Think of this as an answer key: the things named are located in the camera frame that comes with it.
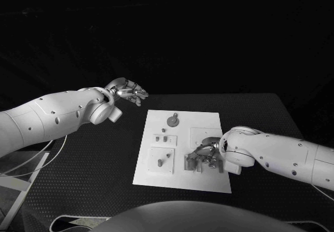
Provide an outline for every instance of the dark curtain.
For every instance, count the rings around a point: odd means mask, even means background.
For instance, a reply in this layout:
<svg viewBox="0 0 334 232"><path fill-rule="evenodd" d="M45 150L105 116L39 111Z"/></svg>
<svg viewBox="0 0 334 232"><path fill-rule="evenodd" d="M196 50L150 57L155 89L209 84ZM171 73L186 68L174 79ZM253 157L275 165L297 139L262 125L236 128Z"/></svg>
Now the dark curtain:
<svg viewBox="0 0 334 232"><path fill-rule="evenodd" d="M334 146L333 54L330 4L3 8L0 111L118 77L150 94L272 92L305 138Z"/></svg>

